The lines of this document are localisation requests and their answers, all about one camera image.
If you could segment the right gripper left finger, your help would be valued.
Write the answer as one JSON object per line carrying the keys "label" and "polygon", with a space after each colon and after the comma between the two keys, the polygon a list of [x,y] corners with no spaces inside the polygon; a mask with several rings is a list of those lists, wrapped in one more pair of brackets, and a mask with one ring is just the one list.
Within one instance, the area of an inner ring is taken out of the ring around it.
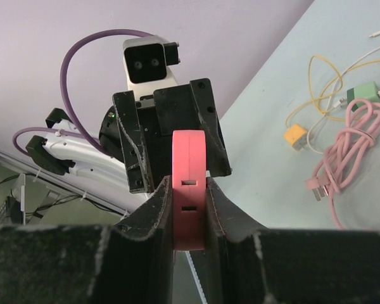
{"label": "right gripper left finger", "polygon": [[172,179],[117,225],[0,226],[0,303],[171,303]]}

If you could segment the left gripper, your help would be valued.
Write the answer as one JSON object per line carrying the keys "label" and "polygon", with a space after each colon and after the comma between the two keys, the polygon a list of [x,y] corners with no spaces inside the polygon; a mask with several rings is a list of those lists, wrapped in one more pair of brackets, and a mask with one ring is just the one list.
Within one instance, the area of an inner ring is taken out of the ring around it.
{"label": "left gripper", "polygon": [[131,193],[155,190],[148,153],[169,152],[176,130],[202,130],[210,176],[231,175],[209,79],[155,89],[139,99],[133,91],[118,92],[112,100],[101,124],[99,141],[107,154],[123,157]]}

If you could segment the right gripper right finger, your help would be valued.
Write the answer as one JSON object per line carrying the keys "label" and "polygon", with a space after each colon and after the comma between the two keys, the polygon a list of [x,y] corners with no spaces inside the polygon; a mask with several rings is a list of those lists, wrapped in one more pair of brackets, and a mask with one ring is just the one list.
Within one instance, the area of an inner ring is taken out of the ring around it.
{"label": "right gripper right finger", "polygon": [[206,185],[209,303],[380,303],[380,232],[269,229]]}

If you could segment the pink square adapter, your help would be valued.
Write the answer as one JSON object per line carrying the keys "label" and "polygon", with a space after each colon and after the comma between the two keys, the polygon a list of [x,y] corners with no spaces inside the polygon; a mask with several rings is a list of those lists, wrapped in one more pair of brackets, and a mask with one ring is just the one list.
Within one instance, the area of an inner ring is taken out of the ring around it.
{"label": "pink square adapter", "polygon": [[204,249],[206,142],[202,130],[176,130],[173,133],[172,203],[174,249]]}

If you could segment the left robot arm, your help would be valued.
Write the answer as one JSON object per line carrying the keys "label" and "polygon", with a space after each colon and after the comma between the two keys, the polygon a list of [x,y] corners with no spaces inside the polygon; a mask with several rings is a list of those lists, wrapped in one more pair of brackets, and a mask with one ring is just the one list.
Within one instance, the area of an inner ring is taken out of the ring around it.
{"label": "left robot arm", "polygon": [[172,173],[172,136],[177,130],[202,130],[206,169],[212,177],[231,174],[211,82],[155,90],[139,99],[118,92],[106,112],[96,149],[80,134],[67,114],[55,108],[46,119],[43,136],[33,136],[28,155],[56,175],[87,177],[132,194],[152,193]]}

